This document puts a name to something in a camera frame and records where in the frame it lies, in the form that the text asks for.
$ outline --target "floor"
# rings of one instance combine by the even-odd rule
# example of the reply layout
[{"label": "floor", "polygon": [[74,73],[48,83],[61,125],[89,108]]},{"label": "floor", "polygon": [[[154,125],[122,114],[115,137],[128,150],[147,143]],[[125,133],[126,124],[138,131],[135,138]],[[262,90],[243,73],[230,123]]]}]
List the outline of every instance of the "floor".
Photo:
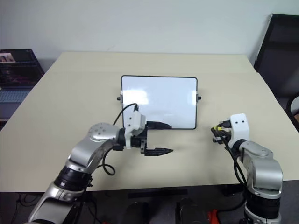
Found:
[{"label": "floor", "polygon": [[[93,196],[97,198],[98,218],[111,224],[119,224],[126,208],[136,202],[148,202],[151,224],[174,224],[176,202],[188,197],[196,202],[199,207],[205,210],[226,209],[233,207],[241,201],[241,193],[224,196],[223,191],[227,185],[194,186],[179,188],[159,188],[159,189],[134,189],[134,190],[114,190],[96,191]],[[29,195],[27,201],[33,199],[35,195]],[[0,215],[1,223],[11,223],[17,193],[0,194]],[[87,203],[93,211],[92,204]],[[93,223],[93,217],[88,211],[87,205],[83,207],[79,224]],[[27,218],[33,207],[22,207],[18,205],[17,216],[14,224],[21,224]],[[232,212],[221,213],[222,224],[238,224],[243,218],[243,207]],[[281,199],[280,213],[283,224],[299,223],[299,181],[285,181],[283,184],[283,195]]]}]

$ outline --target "laptop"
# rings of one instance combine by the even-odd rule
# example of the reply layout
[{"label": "laptop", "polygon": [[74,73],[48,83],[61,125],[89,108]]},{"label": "laptop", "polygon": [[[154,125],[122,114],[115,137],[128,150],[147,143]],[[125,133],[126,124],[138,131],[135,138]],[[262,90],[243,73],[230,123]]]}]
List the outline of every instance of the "laptop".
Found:
[{"label": "laptop", "polygon": [[0,50],[0,119],[9,119],[44,75],[32,49]]}]

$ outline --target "black chair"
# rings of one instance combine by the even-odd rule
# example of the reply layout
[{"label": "black chair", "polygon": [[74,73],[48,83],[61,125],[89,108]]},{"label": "black chair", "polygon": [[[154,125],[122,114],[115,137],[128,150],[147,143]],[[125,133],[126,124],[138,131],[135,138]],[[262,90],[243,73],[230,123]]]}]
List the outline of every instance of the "black chair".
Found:
[{"label": "black chair", "polygon": [[295,118],[295,115],[299,114],[299,92],[289,99],[285,112],[299,132],[299,122]]}]

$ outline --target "laptop screen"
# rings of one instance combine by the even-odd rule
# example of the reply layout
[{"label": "laptop screen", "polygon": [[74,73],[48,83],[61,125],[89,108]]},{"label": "laptop screen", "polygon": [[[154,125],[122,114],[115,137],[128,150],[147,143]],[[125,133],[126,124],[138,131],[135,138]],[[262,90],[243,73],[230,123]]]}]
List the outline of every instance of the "laptop screen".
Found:
[{"label": "laptop screen", "polygon": [[0,51],[0,86],[33,87],[44,75],[31,49]]}]

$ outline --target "laptop keyboard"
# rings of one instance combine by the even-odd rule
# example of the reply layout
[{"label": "laptop keyboard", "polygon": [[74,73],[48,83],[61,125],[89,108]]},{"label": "laptop keyboard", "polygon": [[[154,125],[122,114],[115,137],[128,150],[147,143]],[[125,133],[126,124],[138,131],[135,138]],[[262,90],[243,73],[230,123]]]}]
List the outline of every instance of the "laptop keyboard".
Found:
[{"label": "laptop keyboard", "polygon": [[1,90],[0,103],[21,103],[30,90]]}]

